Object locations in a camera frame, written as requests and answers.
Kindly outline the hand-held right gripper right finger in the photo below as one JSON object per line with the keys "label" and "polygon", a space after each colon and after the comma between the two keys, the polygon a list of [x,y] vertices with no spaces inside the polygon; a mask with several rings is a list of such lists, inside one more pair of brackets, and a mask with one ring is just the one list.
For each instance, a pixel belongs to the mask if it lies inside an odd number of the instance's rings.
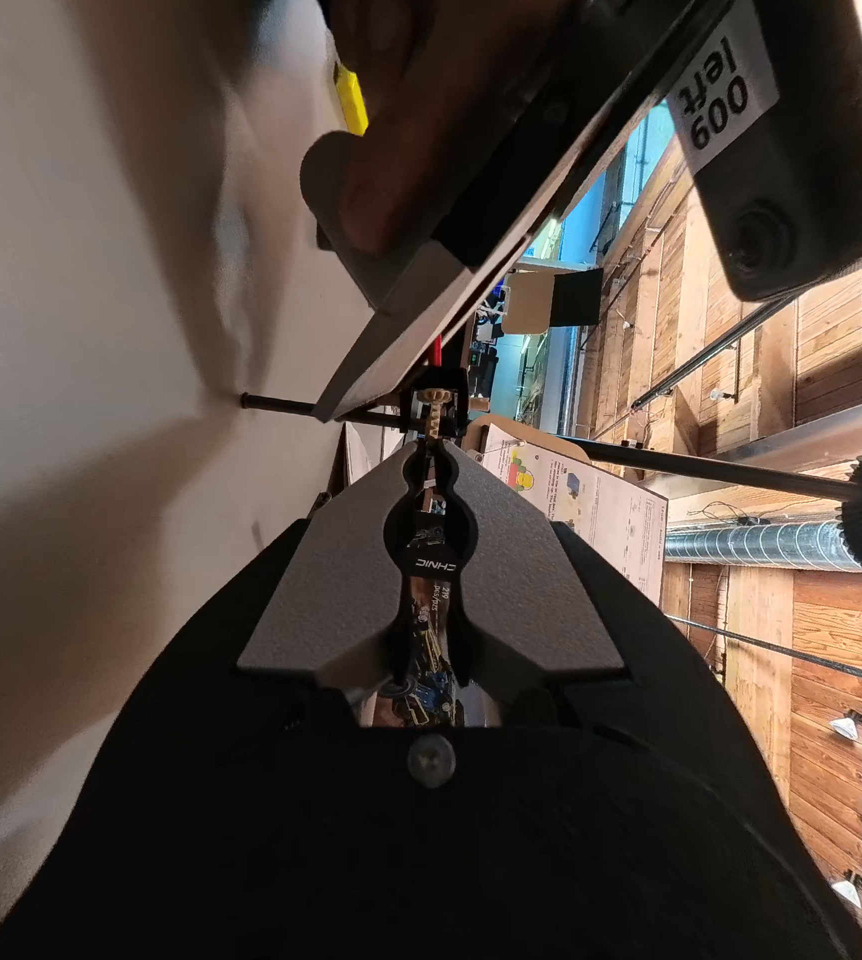
{"label": "hand-held right gripper right finger", "polygon": [[451,663],[511,704],[525,690],[614,679],[627,668],[548,518],[443,443],[446,520],[463,536],[448,619]]}

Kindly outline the tan and black board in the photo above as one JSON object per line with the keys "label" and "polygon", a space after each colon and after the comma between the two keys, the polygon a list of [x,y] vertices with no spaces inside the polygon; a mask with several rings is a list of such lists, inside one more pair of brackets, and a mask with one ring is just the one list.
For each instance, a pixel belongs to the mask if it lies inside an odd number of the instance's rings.
{"label": "tan and black board", "polygon": [[505,335],[594,327],[600,321],[604,270],[516,271],[508,277]]}

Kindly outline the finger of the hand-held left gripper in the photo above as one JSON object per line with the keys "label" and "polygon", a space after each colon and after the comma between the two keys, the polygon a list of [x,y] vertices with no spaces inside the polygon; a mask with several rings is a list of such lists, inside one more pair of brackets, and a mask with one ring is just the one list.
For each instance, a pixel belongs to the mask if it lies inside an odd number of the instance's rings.
{"label": "finger of the hand-held left gripper", "polygon": [[332,130],[307,150],[300,190],[329,250],[372,309],[372,316],[324,387],[313,415],[321,422],[377,400],[397,387],[432,340],[521,245],[521,215],[534,203],[534,165],[509,136],[453,198],[431,206],[421,223],[390,252],[353,246],[339,212],[353,148],[347,131]]}

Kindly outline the person's left hand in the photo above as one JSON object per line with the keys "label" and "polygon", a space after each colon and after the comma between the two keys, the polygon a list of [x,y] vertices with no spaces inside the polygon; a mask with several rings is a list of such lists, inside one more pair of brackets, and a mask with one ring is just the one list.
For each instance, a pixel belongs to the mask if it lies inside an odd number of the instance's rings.
{"label": "person's left hand", "polygon": [[367,125],[342,185],[353,245],[386,251],[465,132],[477,94],[473,2],[324,2],[341,64],[362,92]]}

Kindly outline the yellow lego piece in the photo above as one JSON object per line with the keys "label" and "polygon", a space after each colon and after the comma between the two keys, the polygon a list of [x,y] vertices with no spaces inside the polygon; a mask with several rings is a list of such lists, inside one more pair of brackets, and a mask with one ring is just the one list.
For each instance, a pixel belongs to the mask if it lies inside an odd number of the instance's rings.
{"label": "yellow lego piece", "polygon": [[340,60],[336,60],[333,65],[332,82],[345,126],[353,136],[364,136],[369,125],[369,117],[359,78]]}

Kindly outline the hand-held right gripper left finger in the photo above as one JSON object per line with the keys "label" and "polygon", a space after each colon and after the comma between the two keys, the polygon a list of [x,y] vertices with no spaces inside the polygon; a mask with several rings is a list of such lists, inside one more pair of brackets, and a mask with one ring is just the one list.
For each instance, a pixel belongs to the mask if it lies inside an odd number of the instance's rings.
{"label": "hand-held right gripper left finger", "polygon": [[254,675],[310,681],[363,697],[391,675],[384,638],[399,615],[403,576],[385,542],[408,496],[404,444],[321,507],[237,660]]}

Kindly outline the black lego frame with red axle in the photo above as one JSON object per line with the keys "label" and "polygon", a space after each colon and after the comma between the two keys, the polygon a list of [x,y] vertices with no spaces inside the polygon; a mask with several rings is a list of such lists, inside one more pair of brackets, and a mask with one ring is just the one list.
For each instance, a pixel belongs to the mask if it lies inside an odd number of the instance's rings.
{"label": "black lego frame with red axle", "polygon": [[425,436],[432,406],[425,395],[443,391],[448,398],[441,402],[437,435],[461,446],[471,424],[473,405],[469,372],[461,365],[461,348],[461,340],[453,346],[439,334],[406,374],[395,397],[399,411],[395,426],[400,433]]}

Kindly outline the printed instruction sheet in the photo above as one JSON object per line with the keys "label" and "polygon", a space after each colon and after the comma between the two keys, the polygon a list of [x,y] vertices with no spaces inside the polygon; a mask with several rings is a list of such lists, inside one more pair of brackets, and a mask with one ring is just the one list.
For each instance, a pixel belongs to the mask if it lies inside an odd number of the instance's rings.
{"label": "printed instruction sheet", "polygon": [[575,442],[498,414],[475,418],[461,446],[549,521],[569,527],[642,594],[660,601],[664,497],[594,465]]}

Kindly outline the silver ventilation duct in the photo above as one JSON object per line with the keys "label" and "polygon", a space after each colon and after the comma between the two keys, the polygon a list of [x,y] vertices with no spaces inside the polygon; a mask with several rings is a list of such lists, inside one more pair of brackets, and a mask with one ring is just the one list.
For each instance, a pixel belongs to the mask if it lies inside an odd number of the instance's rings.
{"label": "silver ventilation duct", "polygon": [[672,530],[667,562],[709,566],[862,573],[836,520]]}

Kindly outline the open instruction booklet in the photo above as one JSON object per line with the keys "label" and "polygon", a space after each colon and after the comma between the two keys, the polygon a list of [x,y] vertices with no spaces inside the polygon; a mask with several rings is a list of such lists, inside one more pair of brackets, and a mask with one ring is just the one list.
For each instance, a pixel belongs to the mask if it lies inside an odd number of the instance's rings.
{"label": "open instruction booklet", "polygon": [[341,440],[343,485],[348,488],[400,450],[405,434],[392,427],[345,422]]}

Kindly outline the black ceiling rail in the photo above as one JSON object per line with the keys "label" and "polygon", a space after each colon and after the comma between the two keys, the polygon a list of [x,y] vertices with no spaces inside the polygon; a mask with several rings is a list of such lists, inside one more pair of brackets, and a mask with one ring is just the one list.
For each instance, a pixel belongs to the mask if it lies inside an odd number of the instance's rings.
{"label": "black ceiling rail", "polygon": [[629,413],[637,413],[661,397],[671,395],[674,388],[691,375],[701,370],[714,358],[741,341],[745,336],[763,326],[769,319],[776,316],[788,306],[794,305],[804,294],[819,286],[829,283],[829,280],[819,280],[810,283],[797,293],[776,296],[753,309],[749,316],[742,318],[737,324],[725,330],[710,344],[704,346],[696,355],[684,361],[660,379],[648,390],[629,404]]}

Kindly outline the grey corrugated pipe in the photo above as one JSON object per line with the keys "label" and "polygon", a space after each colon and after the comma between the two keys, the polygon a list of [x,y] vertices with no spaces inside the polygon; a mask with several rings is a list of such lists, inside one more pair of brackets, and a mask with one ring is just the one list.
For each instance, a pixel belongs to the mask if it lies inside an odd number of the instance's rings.
{"label": "grey corrugated pipe", "polygon": [[561,392],[557,417],[557,434],[570,436],[573,429],[576,392],[582,359],[582,328],[565,329],[564,354],[561,368]]}

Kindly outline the dark grey lego axle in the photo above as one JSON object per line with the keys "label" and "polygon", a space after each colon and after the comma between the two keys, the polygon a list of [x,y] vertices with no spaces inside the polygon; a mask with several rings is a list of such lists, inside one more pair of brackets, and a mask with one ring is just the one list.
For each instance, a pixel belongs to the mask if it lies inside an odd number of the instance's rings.
{"label": "dark grey lego axle", "polygon": [[[315,406],[311,403],[290,399],[275,398],[249,392],[240,394],[240,406],[245,410],[289,414],[317,420]],[[400,432],[425,433],[424,422],[418,418],[401,413],[393,414],[374,409],[358,408],[333,419],[335,423],[350,423],[360,426],[378,426],[396,429]]]}

